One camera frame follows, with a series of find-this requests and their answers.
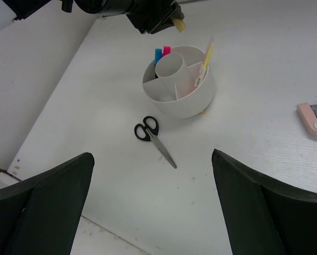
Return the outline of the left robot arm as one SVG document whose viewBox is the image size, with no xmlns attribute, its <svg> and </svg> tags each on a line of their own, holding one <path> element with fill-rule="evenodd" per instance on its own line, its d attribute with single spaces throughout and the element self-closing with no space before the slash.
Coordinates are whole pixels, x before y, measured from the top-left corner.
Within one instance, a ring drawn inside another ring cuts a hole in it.
<svg viewBox="0 0 317 255">
<path fill-rule="evenodd" d="M 126 15 L 141 34 L 155 34 L 169 27 L 186 28 L 184 14 L 171 0 L 61 0 L 61 10 L 72 12 L 73 4 L 88 14 Z"/>
</svg>

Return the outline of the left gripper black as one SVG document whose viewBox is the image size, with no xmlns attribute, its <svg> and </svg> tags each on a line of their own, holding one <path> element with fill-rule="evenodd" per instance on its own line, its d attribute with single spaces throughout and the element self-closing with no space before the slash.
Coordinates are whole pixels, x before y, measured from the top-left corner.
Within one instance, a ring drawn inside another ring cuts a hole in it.
<svg viewBox="0 0 317 255">
<path fill-rule="evenodd" d="M 131 24 L 141 34 L 155 34 L 174 26 L 173 20 L 184 20 L 177 1 L 134 1 L 126 13 Z"/>
</svg>

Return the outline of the pink pen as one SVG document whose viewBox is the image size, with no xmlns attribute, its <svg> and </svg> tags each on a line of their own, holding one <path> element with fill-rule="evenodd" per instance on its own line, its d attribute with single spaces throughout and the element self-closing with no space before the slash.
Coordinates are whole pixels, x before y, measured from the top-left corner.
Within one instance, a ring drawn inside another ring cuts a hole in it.
<svg viewBox="0 0 317 255">
<path fill-rule="evenodd" d="M 201 82 L 203 81 L 205 75 L 206 75 L 206 71 L 208 69 L 211 57 L 212 57 L 212 53 L 213 53 L 213 48 L 214 48 L 214 37 L 211 37 L 206 52 L 204 54 L 204 59 L 202 61 L 202 64 L 200 66 L 198 75 L 197 75 L 197 79 L 195 81 L 194 84 L 194 88 L 198 88 L 198 86 L 201 84 Z"/>
</svg>

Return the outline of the pink cap black marker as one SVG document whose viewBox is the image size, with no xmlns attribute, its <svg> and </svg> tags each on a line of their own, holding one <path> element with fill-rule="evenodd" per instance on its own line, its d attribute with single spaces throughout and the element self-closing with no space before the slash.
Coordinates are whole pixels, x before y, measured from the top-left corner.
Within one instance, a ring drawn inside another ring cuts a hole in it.
<svg viewBox="0 0 317 255">
<path fill-rule="evenodd" d="M 171 53 L 171 47 L 170 46 L 164 46 L 163 47 L 162 56 L 164 57 L 164 56 L 166 56 L 166 55 L 168 55 L 170 53 Z"/>
</svg>

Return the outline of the black handled scissors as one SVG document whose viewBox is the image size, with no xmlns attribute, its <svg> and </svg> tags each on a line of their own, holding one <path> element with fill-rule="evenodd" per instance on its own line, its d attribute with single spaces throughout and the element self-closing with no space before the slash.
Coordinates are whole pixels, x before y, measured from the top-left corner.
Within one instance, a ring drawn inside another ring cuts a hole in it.
<svg viewBox="0 0 317 255">
<path fill-rule="evenodd" d="M 145 134 L 144 137 L 140 137 L 138 134 L 138 130 L 141 129 Z M 134 134 L 137 139 L 143 142 L 151 142 L 155 148 L 161 153 L 161 155 L 170 163 L 170 165 L 177 169 L 177 164 L 171 157 L 170 153 L 168 152 L 167 148 L 164 144 L 159 140 L 159 123 L 157 119 L 153 116 L 145 116 L 141 123 L 138 123 L 134 127 Z"/>
</svg>

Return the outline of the yellow highlighter pen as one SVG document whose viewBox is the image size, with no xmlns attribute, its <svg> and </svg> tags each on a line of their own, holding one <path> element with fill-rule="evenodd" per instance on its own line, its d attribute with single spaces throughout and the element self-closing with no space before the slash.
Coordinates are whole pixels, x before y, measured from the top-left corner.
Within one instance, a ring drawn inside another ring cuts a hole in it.
<svg viewBox="0 0 317 255">
<path fill-rule="evenodd" d="M 208 68 L 211 56 L 212 56 L 212 52 L 213 52 L 213 48 L 214 48 L 214 42 L 211 42 L 207 48 L 207 51 L 205 53 L 205 57 L 203 60 L 203 63 L 201 65 L 200 71 L 199 71 L 199 78 L 203 79 L 205 72 Z"/>
</svg>

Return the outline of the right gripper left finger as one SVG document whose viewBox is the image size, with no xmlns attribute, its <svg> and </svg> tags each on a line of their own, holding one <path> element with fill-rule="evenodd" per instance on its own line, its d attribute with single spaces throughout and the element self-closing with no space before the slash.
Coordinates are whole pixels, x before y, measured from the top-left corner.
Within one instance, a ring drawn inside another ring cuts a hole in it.
<svg viewBox="0 0 317 255">
<path fill-rule="evenodd" d="M 0 254 L 70 254 L 94 164 L 85 152 L 0 189 Z"/>
</svg>

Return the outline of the tan eraser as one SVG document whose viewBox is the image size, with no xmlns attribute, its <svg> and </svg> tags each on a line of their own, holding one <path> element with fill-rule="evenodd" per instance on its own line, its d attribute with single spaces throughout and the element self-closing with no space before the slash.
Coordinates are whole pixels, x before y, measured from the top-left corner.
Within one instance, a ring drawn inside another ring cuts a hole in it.
<svg viewBox="0 0 317 255">
<path fill-rule="evenodd" d="M 183 19 L 171 19 L 172 20 L 172 23 L 174 24 L 174 26 L 177 28 L 177 30 L 179 32 L 183 32 L 186 28 L 186 24 L 185 22 L 183 21 Z"/>
</svg>

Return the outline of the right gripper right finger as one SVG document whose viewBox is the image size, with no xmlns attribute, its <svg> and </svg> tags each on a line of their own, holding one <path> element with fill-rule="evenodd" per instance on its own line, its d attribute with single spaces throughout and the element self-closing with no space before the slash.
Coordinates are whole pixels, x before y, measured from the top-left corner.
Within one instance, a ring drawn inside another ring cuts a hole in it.
<svg viewBox="0 0 317 255">
<path fill-rule="evenodd" d="M 219 150 L 212 166 L 233 254 L 317 254 L 317 193 Z"/>
</svg>

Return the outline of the blue cap black marker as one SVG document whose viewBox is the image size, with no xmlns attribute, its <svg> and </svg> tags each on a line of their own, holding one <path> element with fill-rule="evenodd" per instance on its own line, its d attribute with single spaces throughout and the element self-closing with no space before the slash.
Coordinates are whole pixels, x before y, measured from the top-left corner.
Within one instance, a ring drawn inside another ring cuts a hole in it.
<svg viewBox="0 0 317 255">
<path fill-rule="evenodd" d="M 156 67 L 159 60 L 162 58 L 162 49 L 156 48 L 155 49 L 155 56 L 154 56 L 154 67 Z"/>
</svg>

